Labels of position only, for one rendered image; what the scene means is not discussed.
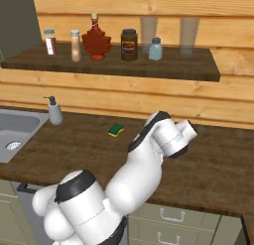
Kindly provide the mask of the grey dishwasher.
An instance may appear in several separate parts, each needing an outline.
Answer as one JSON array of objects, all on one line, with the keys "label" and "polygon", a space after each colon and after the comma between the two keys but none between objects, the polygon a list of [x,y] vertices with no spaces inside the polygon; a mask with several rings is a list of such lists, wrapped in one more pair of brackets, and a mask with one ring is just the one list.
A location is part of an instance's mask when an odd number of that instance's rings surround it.
[{"label": "grey dishwasher", "polygon": [[33,194],[17,191],[17,195],[28,219],[38,245],[52,245],[53,240],[48,237],[44,229],[44,218],[38,216],[32,206]]}]

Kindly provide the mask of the dark brown condiment jar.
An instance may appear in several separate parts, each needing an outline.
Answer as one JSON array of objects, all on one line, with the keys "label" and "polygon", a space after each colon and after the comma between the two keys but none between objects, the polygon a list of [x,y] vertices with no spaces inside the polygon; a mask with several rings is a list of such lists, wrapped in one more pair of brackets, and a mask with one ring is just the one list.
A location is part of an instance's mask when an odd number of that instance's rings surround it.
[{"label": "dark brown condiment jar", "polygon": [[121,58],[134,61],[137,58],[137,33],[135,29],[124,29],[121,34]]}]

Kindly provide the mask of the blue-lidded spice shaker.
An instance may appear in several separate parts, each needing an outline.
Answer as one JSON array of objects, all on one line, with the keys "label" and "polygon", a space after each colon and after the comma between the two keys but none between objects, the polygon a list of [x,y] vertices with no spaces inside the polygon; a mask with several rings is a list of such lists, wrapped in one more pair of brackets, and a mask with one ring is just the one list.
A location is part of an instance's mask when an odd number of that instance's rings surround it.
[{"label": "blue-lidded spice shaker", "polygon": [[50,56],[54,56],[57,53],[57,40],[55,31],[53,29],[44,30],[45,42],[47,51]]}]

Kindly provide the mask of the green and yellow sponge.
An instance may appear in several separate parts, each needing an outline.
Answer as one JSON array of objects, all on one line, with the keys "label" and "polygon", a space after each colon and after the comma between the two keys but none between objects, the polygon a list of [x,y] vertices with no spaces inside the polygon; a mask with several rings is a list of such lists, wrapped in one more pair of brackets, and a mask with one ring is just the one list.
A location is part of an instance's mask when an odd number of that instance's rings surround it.
[{"label": "green and yellow sponge", "polygon": [[124,130],[124,126],[120,124],[114,124],[109,130],[108,135],[117,137]]}]

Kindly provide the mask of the small pale blue bottle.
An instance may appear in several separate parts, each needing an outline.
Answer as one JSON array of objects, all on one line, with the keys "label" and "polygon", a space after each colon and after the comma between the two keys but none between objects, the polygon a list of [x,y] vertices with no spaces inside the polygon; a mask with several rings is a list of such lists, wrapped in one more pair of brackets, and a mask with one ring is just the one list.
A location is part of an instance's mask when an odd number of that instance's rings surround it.
[{"label": "small pale blue bottle", "polygon": [[160,38],[154,38],[152,45],[149,48],[149,59],[153,61],[159,61],[163,57],[163,48]]}]

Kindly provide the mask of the pale green drawer front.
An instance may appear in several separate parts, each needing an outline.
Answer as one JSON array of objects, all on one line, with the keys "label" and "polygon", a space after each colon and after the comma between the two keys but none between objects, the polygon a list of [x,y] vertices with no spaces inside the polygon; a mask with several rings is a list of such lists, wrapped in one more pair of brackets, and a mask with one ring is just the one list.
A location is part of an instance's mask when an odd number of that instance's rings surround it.
[{"label": "pale green drawer front", "polygon": [[129,238],[141,243],[161,245],[157,240],[157,233],[181,237],[180,245],[210,245],[212,231],[188,229],[168,224],[159,224],[152,221],[130,217],[128,219]]},{"label": "pale green drawer front", "polygon": [[[161,218],[161,208],[163,208],[165,210],[165,213],[169,216],[172,216],[172,212],[177,213],[184,211],[186,213],[185,220],[183,222],[166,221]],[[205,213],[189,209],[181,209],[152,203],[144,203],[140,208],[131,213],[130,217],[136,217],[162,223],[169,223],[190,228],[203,229],[208,231],[214,231],[219,220],[219,215],[217,214]]]}]

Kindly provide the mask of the dark wooden shelf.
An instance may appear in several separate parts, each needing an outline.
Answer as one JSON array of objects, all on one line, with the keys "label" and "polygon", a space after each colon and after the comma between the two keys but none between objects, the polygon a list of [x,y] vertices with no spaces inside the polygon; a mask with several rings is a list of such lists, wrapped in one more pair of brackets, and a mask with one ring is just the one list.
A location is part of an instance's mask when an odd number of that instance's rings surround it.
[{"label": "dark wooden shelf", "polygon": [[41,71],[74,72],[137,76],[196,81],[220,81],[220,72],[210,49],[193,49],[191,54],[182,54],[179,48],[163,47],[163,58],[151,61],[142,48],[138,48],[135,61],[123,61],[120,46],[112,45],[102,61],[93,61],[87,51],[82,51],[81,61],[74,62],[70,44],[59,43],[58,54],[50,56],[44,44],[36,45],[18,55],[4,59],[2,68]]}]

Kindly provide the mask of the grey steel sink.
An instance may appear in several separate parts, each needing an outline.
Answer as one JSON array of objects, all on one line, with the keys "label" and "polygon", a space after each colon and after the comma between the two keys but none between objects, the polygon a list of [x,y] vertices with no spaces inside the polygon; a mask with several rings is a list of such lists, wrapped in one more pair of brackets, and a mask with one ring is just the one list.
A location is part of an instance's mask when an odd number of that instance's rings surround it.
[{"label": "grey steel sink", "polygon": [[0,109],[0,163],[9,163],[48,119],[48,113]]}]

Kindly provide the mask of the grey soap dispenser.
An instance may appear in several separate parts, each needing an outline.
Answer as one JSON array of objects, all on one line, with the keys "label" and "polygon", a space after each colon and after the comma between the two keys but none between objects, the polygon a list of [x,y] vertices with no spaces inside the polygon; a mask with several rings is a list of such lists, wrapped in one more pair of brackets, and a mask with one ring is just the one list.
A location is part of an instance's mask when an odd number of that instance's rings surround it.
[{"label": "grey soap dispenser", "polygon": [[53,96],[49,96],[49,118],[53,125],[60,125],[64,121],[61,106]]}]

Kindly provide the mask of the red maple leaf syrup bottle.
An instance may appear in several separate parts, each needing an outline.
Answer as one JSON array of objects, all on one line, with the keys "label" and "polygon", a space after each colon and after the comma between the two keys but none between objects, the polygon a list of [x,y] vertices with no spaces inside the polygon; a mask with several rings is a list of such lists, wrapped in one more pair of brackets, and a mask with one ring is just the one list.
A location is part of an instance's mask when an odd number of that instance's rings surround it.
[{"label": "red maple leaf syrup bottle", "polygon": [[98,14],[91,14],[91,28],[81,36],[84,49],[90,53],[90,58],[94,61],[102,61],[105,54],[110,51],[111,38],[98,26]]}]

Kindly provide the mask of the clear drinking glass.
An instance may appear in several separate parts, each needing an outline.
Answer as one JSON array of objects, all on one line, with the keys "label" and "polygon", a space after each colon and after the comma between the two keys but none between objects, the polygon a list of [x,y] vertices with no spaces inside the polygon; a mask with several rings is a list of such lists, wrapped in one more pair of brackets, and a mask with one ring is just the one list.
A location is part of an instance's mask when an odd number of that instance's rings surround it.
[{"label": "clear drinking glass", "polygon": [[156,16],[142,16],[141,25],[141,46],[144,54],[149,52],[152,39],[157,35],[158,18]]},{"label": "clear drinking glass", "polygon": [[181,18],[180,52],[190,55],[195,45],[199,18]]}]

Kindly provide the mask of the pale green cupboard door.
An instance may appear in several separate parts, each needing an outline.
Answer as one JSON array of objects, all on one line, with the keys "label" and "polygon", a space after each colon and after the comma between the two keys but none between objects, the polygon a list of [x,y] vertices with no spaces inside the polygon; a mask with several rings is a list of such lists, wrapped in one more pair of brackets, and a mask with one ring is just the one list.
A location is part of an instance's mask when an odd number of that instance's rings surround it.
[{"label": "pale green cupboard door", "polygon": [[241,219],[222,216],[211,245],[247,245]]},{"label": "pale green cupboard door", "polygon": [[0,180],[0,244],[38,245],[12,184]]}]

